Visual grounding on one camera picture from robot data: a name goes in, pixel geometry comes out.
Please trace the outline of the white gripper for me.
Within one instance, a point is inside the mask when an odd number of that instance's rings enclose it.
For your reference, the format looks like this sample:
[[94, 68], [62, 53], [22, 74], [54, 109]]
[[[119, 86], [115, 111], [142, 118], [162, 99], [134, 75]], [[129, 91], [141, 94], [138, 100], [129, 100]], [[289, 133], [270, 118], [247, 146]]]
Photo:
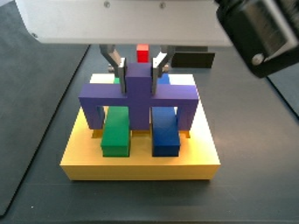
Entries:
[[175, 46], [230, 46], [213, 0], [15, 0], [27, 31], [43, 43], [107, 44], [101, 53], [127, 92], [127, 59], [115, 45], [162, 45], [153, 94]]

